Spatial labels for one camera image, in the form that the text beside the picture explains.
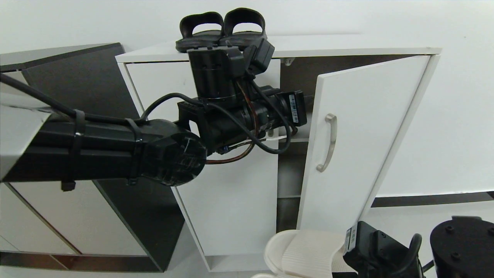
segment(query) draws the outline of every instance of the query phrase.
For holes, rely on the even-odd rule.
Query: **door handle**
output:
[[[324,161],[324,164],[319,164],[316,168],[317,171],[319,172],[324,172],[326,168],[329,165],[329,162],[331,161],[331,157],[333,156],[334,152],[334,146],[336,145],[336,133],[338,131],[338,123],[336,121],[336,116],[333,114],[328,114],[326,115],[325,118],[326,122],[329,123],[331,127],[331,135],[329,137],[329,149],[328,149],[328,154],[326,155],[326,160]]]

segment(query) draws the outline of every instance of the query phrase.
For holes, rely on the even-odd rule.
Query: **barcode label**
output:
[[[291,117],[294,123],[298,123],[298,113],[297,113],[297,104],[295,103],[295,95],[291,94],[288,97],[290,98]]]
[[[358,223],[355,223],[353,227],[346,231],[345,250],[343,251],[343,255],[346,254],[346,252],[352,251],[357,244],[357,224]]]
[[[352,234],[352,228],[348,229],[346,231],[346,237],[345,237],[345,250],[343,251],[343,254],[346,254],[348,252],[348,243],[350,243],[350,235]]]

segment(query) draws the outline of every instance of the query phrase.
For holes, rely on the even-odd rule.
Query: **white wall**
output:
[[[379,195],[494,190],[494,1],[0,0],[0,53],[180,37],[191,13],[259,10],[268,35],[422,38],[443,57]]]

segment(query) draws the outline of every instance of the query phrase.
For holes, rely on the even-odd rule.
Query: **cabinet top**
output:
[[[393,55],[393,54],[439,54],[440,47],[402,38],[371,35],[307,35],[268,36],[274,45],[273,58],[351,56],[351,55]],[[131,51],[116,57],[119,63],[188,61],[186,53],[175,49],[175,41]]]

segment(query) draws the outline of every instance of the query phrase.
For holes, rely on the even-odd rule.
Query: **black slipper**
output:
[[[255,23],[262,28],[262,32],[244,31],[233,33],[233,28],[240,23]],[[248,8],[237,8],[229,11],[225,16],[225,23],[223,24],[223,38],[219,40],[220,46],[226,46],[226,41],[230,41],[233,46],[243,51],[247,46],[260,38],[267,39],[266,22],[264,17],[255,10]]]
[[[207,47],[217,45],[221,38],[221,30],[207,30],[192,34],[194,28],[205,23],[216,23],[223,28],[221,14],[210,11],[202,14],[191,14],[180,21],[180,32],[182,39],[175,42],[175,49],[186,53],[188,49],[195,47]]]

